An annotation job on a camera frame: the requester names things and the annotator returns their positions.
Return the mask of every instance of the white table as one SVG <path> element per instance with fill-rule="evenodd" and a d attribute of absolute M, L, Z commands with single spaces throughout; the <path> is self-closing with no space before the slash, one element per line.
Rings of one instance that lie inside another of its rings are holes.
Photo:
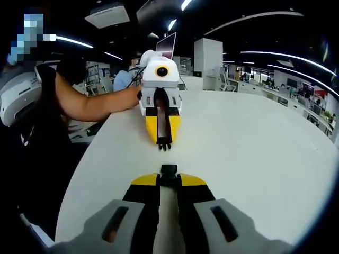
<path fill-rule="evenodd" d="M 262 96 L 181 95 L 182 124 L 168 152 L 151 142 L 138 107 L 108 118 L 68 186 L 57 242 L 76 237 L 90 216 L 123 198 L 133 179 L 159 172 L 162 164 L 177 164 L 179 172 L 204 179 L 215 198 L 249 215 L 269 239 L 296 244 L 310 229 L 336 175 L 338 150 L 330 139 Z"/>

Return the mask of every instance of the ceiling light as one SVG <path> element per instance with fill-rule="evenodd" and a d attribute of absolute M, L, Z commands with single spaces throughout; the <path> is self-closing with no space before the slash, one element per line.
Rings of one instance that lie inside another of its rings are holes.
<path fill-rule="evenodd" d="M 332 88 L 330 88 L 329 86 L 325 85 L 323 82 L 319 81 L 318 79 L 315 79 L 315 78 L 312 78 L 306 74 L 303 74 L 301 72 L 298 72 L 298 71 L 295 71 L 295 70 L 291 70 L 291 69 L 287 69 L 287 68 L 284 68 L 284 67 L 280 67 L 280 66 L 275 66 L 275 65 L 268 65 L 268 66 L 271 66 L 271 67 L 275 67 L 275 68 L 280 68 L 280 69 L 284 69 L 284 70 L 289 70 L 289 71 L 292 71 L 292 72 L 295 72 L 297 74 L 300 74 L 302 76 L 305 76 L 307 78 L 310 78 L 312 80 L 314 80 L 315 82 L 318 82 L 319 84 L 323 85 L 324 87 L 326 87 L 328 90 L 330 90 L 332 93 L 334 93 L 336 96 L 339 96 L 338 93 L 336 93 Z"/>
<path fill-rule="evenodd" d="M 152 37 L 155 37 L 155 38 L 159 39 L 159 36 L 157 36 L 155 33 L 150 33 L 149 35 L 152 36 Z"/>
<path fill-rule="evenodd" d="M 109 54 L 109 53 L 107 53 L 107 52 L 105 52 L 105 54 L 106 54 L 106 55 L 109 55 L 109 56 L 112 56 L 112 57 L 115 57 L 115 58 L 118 58 L 119 60 L 122 60 L 122 58 L 120 58 L 120 57 L 117 57 L 117 56 L 115 56 L 115 55 L 112 55 L 112 54 Z"/>
<path fill-rule="evenodd" d="M 230 21 L 230 22 L 227 22 L 221 26 L 218 26 L 217 28 L 213 29 L 212 31 L 209 31 L 207 33 L 205 33 L 204 35 L 208 35 L 212 32 L 215 32 L 221 28 L 224 28 L 228 25 L 231 25 L 231 24 L 234 24 L 234 23 L 237 23 L 237 22 L 240 22 L 240 21 L 244 21 L 244 20 L 248 20 L 248 19 L 252 19 L 254 17 L 264 17 L 264 16 L 271 16 L 271 15 L 292 15 L 292 16 L 301 16 L 303 17 L 304 15 L 301 14 L 301 13 L 298 13 L 298 12 L 264 12 L 264 13 L 259 13 L 259 14 L 254 14 L 254 15 L 250 15 L 250 16 L 247 16 L 247 17 L 241 17 L 237 20 L 233 20 L 233 21 Z"/>
<path fill-rule="evenodd" d="M 328 43 L 326 44 L 326 49 L 325 49 L 325 53 L 324 53 L 324 57 L 323 57 L 323 62 L 325 62 L 325 60 L 327 58 L 327 54 L 328 54 Z"/>
<path fill-rule="evenodd" d="M 93 46 L 91 46 L 91 45 L 88 45 L 88 44 L 85 44 L 85 43 L 82 43 L 82 42 L 79 42 L 79 41 L 75 41 L 75 40 L 72 40 L 72 39 L 69 39 L 69 38 L 66 38 L 66 37 L 56 36 L 56 39 L 63 40 L 63 41 L 69 41 L 69 42 L 76 43 L 76 44 L 79 44 L 79 45 L 93 49 Z"/>
<path fill-rule="evenodd" d="M 181 5 L 181 10 L 184 11 L 192 0 L 185 0 Z"/>
<path fill-rule="evenodd" d="M 170 25 L 168 26 L 168 31 L 170 31 L 172 29 L 172 27 L 174 26 L 175 22 L 176 22 L 176 20 L 172 20 L 170 22 Z"/>
<path fill-rule="evenodd" d="M 305 59 L 305 58 L 302 58 L 302 57 L 296 57 L 296 56 L 292 56 L 292 55 L 288 55 L 288 54 L 281 54 L 281 53 L 274 53 L 274 52 L 264 52 L 264 51 L 241 51 L 241 53 L 261 53 L 261 54 L 270 54 L 270 55 L 277 55 L 277 56 L 283 56 L 283 57 L 291 57 L 291 58 L 295 58 L 295 59 L 299 59 L 299 60 L 302 60 L 302 61 L 305 61 L 305 62 L 308 62 L 310 64 L 313 64 L 331 74 L 333 74 L 334 76 L 337 76 L 336 73 L 334 73 L 333 71 L 327 69 L 326 67 L 316 63 L 316 62 L 313 62 L 311 60 L 308 60 L 308 59 Z"/>

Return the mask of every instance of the computer monitor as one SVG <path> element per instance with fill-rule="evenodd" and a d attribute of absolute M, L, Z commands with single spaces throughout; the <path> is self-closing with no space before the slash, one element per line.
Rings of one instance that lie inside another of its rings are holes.
<path fill-rule="evenodd" d="M 251 73 L 251 68 L 250 68 L 250 67 L 247 67 L 247 66 L 245 66 L 245 68 L 244 68 L 244 72 L 246 72 L 246 73 Z"/>
<path fill-rule="evenodd" d="M 169 59 L 173 59 L 174 45 L 176 39 L 176 32 L 167 36 L 157 43 L 156 50 L 157 52 L 161 52 L 164 57 Z"/>
<path fill-rule="evenodd" d="M 314 94 L 314 87 L 312 85 L 308 85 L 306 83 L 302 84 L 302 90 L 305 92 L 305 94 L 308 95 L 308 98 L 310 96 L 313 96 Z"/>
<path fill-rule="evenodd" d="M 294 88 L 298 88 L 298 82 L 290 78 L 287 79 L 287 85 Z"/>

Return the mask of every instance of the white pillar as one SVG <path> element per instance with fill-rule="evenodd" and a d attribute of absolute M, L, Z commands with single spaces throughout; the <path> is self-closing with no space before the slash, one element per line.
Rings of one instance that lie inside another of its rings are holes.
<path fill-rule="evenodd" d="M 222 42 L 202 38 L 194 43 L 194 71 L 201 71 L 204 88 L 207 86 L 206 75 L 216 67 L 222 67 Z"/>

